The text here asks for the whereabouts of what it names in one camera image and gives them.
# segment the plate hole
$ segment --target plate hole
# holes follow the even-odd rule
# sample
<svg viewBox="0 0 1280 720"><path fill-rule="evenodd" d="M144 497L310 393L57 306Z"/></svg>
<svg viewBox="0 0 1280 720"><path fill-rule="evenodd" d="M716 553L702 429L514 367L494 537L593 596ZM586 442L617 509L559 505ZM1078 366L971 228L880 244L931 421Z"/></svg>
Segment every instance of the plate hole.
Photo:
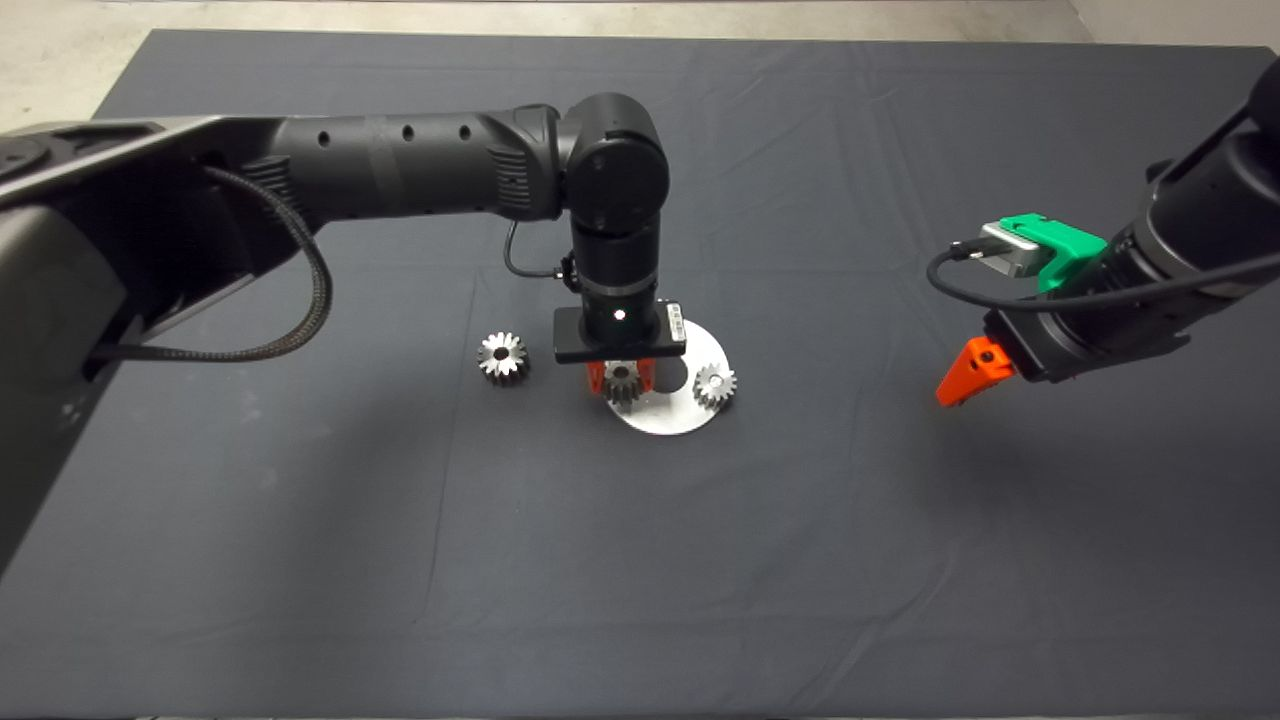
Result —
<svg viewBox="0 0 1280 720"><path fill-rule="evenodd" d="M658 357L653 368L653 389L671 395L685 387L689 368L680 357Z"/></svg>

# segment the metal gear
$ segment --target metal gear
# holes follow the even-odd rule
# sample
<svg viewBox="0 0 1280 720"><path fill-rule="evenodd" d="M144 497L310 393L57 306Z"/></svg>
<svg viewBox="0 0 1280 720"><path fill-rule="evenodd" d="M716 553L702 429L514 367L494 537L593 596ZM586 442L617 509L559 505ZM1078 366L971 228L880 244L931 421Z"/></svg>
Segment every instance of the metal gear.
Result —
<svg viewBox="0 0 1280 720"><path fill-rule="evenodd" d="M719 364L707 365L694 378L694 397L708 410L723 407L737 392L737 375Z"/></svg>
<svg viewBox="0 0 1280 720"><path fill-rule="evenodd" d="M627 406L644 392L640 379L640 366L635 360L605 360L604 383L600 395L618 406Z"/></svg>
<svg viewBox="0 0 1280 720"><path fill-rule="evenodd" d="M518 383L529 374L529 350L520 336L497 332L486 337L476 351L476 365L485 379L495 386Z"/></svg>

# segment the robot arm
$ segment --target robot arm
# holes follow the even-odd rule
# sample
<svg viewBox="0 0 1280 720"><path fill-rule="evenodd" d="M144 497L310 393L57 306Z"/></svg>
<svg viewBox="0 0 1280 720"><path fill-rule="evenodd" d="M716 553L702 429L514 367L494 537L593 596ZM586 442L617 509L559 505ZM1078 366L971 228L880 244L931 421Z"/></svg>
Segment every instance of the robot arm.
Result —
<svg viewBox="0 0 1280 720"><path fill-rule="evenodd" d="M330 222L444 213L531 222L568 210L572 252L556 273L535 273L580 295L554 315L557 360L682 354L682 334L654 300L668 187L649 114L614 94L563 118L544 105L151 118L0 137L0 571L115 369L102 359L207 359L159 357L137 343L307 252L310 233ZM308 332L319 327L311 320Z"/></svg>
<svg viewBox="0 0 1280 720"><path fill-rule="evenodd" d="M1108 243L1036 215L1005 218L931 264L929 279L988 307L986 337L938 400L956 405L1011 377L1060 382L1171 352L1197 320L1280 275L1280 60L1248 101L1185 158L1148 170L1138 217ZM983 297L943 281L946 261L1039 272L1036 300Z"/></svg>

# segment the table surface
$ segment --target table surface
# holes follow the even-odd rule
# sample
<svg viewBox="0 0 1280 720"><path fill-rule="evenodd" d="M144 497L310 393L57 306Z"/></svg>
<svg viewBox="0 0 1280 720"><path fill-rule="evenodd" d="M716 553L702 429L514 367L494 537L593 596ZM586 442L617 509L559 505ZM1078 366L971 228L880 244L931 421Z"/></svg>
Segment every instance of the table surface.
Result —
<svg viewBox="0 0 1280 720"><path fill-rule="evenodd" d="M1117 231L1270 58L154 33L102 117L640 99L662 292L741 393L635 433L552 363L572 300L502 269L500 220L326 228L311 346L120 370L0 583L0 716L1280 708L1277 288L1172 356L942 410L980 311L923 278L1002 215ZM567 242L529 225L517 255ZM271 337L307 282L166 342ZM507 328L535 370L499 391L472 352Z"/></svg>

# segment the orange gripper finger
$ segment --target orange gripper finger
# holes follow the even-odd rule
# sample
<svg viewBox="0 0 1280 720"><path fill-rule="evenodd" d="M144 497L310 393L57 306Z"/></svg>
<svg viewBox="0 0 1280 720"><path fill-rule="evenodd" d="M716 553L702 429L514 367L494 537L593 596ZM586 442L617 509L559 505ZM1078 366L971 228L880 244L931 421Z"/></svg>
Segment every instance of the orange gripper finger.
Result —
<svg viewBox="0 0 1280 720"><path fill-rule="evenodd" d="M975 337L964 343L934 395L943 407L954 407L1014 374L1014 364L1002 347L991 338Z"/></svg>

